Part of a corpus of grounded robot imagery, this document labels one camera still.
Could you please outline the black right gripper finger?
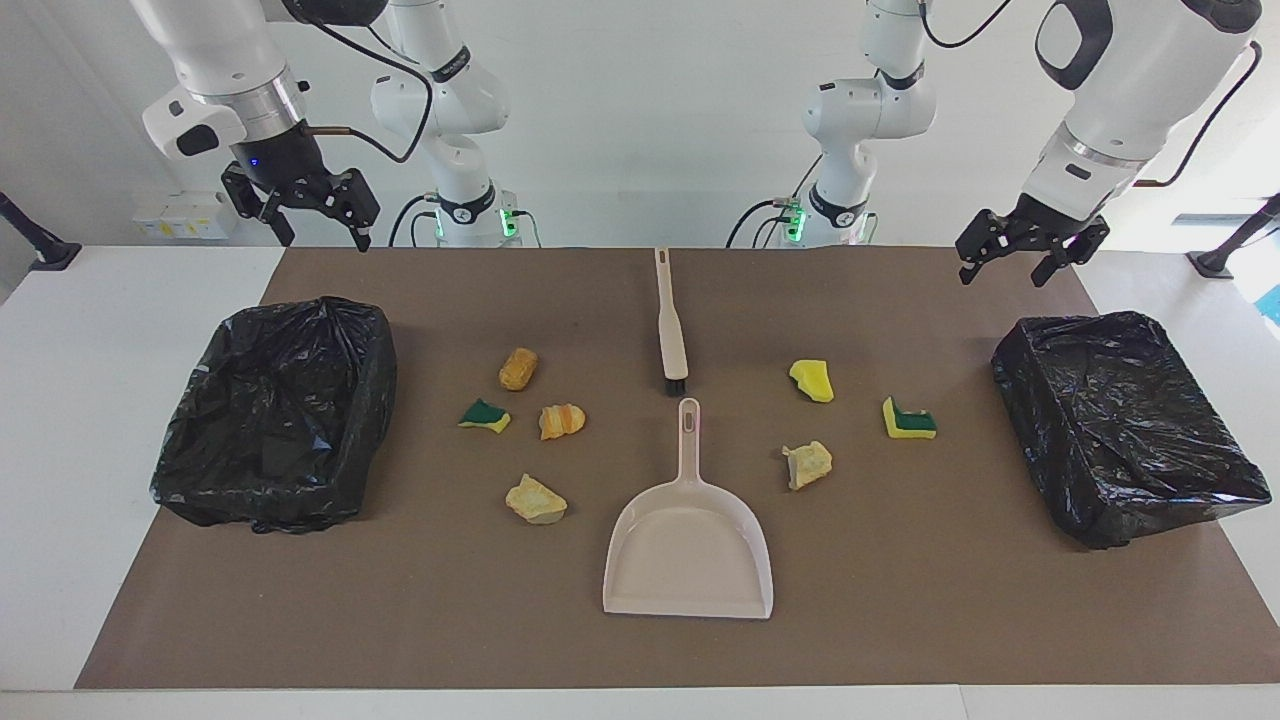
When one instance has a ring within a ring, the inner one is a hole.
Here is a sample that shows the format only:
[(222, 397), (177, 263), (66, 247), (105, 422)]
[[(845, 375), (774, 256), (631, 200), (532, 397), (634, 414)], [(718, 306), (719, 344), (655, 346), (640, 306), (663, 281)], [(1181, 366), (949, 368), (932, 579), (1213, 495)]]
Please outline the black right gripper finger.
[(242, 165), (228, 165), (221, 173), (221, 183), (241, 218), (269, 227), (282, 247), (288, 249), (293, 243), (294, 231), (280, 210), (282, 197), (276, 191), (269, 191), (266, 199), (260, 197)]
[(369, 251), (371, 232), (381, 213), (371, 187), (360, 170), (346, 170), (325, 178), (326, 188), (319, 211), (328, 219), (339, 222), (348, 232), (358, 251)]

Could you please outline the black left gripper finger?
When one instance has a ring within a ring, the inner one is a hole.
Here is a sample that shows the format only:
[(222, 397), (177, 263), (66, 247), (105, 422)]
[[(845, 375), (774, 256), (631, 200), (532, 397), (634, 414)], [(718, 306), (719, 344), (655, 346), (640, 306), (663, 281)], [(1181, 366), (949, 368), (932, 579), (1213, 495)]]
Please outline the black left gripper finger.
[(1083, 231), (1069, 238), (1041, 232), (1044, 241), (1044, 256), (1032, 272), (1033, 286), (1037, 288), (1046, 286), (1055, 273), (1066, 266), (1087, 264), (1110, 232), (1107, 222), (1091, 222)]
[(955, 241), (961, 260), (957, 273), (963, 284), (970, 284), (983, 266), (1016, 252), (1005, 234), (1007, 222), (991, 210), (980, 210)]

